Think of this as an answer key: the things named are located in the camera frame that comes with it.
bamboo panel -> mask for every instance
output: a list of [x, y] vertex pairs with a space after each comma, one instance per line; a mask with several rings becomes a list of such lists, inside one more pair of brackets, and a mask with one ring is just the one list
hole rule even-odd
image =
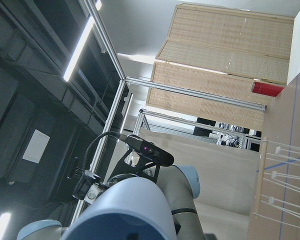
[[273, 97], [251, 92], [252, 79], [218, 74], [169, 63], [153, 65], [151, 81], [250, 103], [267, 105]]
[[261, 131], [264, 113], [244, 107], [150, 88], [147, 105]]
[[293, 26], [293, 17], [181, 4], [168, 37], [289, 59]]
[[240, 77], [287, 84], [289, 60], [184, 42], [165, 41], [156, 59]]

blue tape line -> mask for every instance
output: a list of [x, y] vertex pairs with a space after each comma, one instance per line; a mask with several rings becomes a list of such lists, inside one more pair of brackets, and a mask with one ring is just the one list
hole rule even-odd
[[[296, 101], [297, 101], [297, 90], [298, 90], [298, 75], [296, 76], [295, 79], [295, 91], [294, 91], [294, 103], [293, 103], [293, 110], [292, 110], [292, 122], [291, 122], [291, 131], [290, 131], [290, 144], [292, 145], [292, 134], [294, 130], [294, 121], [295, 121], [295, 111], [296, 111]], [[289, 165], [286, 167], [286, 174], [289, 173]], [[287, 188], [284, 188], [284, 194], [283, 194], [283, 201], [286, 200], [286, 193], [287, 193]], [[280, 232], [279, 232], [279, 240], [281, 240], [282, 236], [282, 227], [283, 227], [283, 221], [285, 218], [285, 212], [281, 212], [281, 223], [280, 223]]]
[[281, 162], [281, 163], [278, 163], [278, 164], [275, 164], [275, 165], [272, 165], [272, 166], [268, 166], [268, 167], [265, 167], [264, 170], [269, 170], [269, 169], [274, 169], [274, 168], [277, 168], [277, 167], [280, 167], [280, 166], [283, 166], [283, 165], [287, 165], [289, 163], [294, 163], [296, 162], [296, 160], [288, 160], [286, 162]]

screw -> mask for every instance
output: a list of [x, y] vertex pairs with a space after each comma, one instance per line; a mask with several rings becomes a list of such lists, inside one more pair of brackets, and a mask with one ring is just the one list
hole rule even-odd
[[92, 200], [92, 199], [95, 199], [97, 195], [94, 191], [89, 191], [87, 196], [88, 196], [88, 199]]

black cable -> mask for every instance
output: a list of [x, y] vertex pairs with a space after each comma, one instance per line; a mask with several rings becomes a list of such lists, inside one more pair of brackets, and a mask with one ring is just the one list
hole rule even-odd
[[227, 140], [225, 140], [225, 142], [227, 142], [228, 140], [232, 140], [232, 139], [238, 140], [237, 138], [228, 138]]
[[115, 132], [115, 131], [106, 131], [102, 134], [100, 134], [99, 136], [97, 136], [91, 143], [90, 145], [87, 147], [86, 151], [85, 151], [85, 154], [84, 154], [84, 158], [83, 158], [83, 163], [82, 163], [82, 170], [84, 171], [86, 169], [86, 164], [87, 164], [87, 161], [88, 161], [88, 157], [91, 153], [91, 149], [93, 147], [96, 146], [96, 144], [99, 143], [99, 140], [102, 139], [103, 137], [107, 136], [107, 135], [110, 135], [110, 136], [113, 136], [113, 137], [116, 137], [117, 139], [120, 137], [120, 133], [119, 132]]

white paper sign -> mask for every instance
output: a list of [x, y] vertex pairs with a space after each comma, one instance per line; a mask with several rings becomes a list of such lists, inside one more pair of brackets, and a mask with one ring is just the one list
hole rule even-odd
[[49, 139], [49, 136], [36, 129], [22, 159], [38, 164], [48, 145]]

